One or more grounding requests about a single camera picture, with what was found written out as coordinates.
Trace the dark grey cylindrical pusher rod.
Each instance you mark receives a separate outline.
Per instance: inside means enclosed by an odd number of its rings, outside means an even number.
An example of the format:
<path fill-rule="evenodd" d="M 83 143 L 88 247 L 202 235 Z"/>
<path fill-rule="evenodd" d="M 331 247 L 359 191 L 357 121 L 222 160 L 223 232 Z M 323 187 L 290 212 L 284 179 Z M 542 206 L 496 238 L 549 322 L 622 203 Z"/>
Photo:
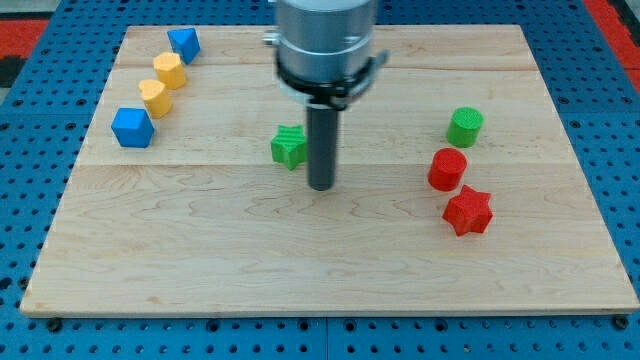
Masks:
<path fill-rule="evenodd" d="M 307 180 L 317 191 L 329 190 L 335 182 L 339 112 L 306 110 Z"/>

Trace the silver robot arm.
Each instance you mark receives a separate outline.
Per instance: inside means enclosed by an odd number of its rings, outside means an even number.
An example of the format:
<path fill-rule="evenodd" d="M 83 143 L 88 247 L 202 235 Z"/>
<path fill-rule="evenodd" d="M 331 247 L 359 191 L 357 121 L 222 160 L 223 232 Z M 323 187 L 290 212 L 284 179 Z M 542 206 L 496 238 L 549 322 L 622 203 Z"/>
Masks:
<path fill-rule="evenodd" d="M 359 99 L 387 63 L 372 54 L 373 0 L 279 0 L 276 28 L 263 42 L 274 48 L 281 89 L 306 108 L 307 182 L 317 191 L 336 177 L 340 113 Z"/>

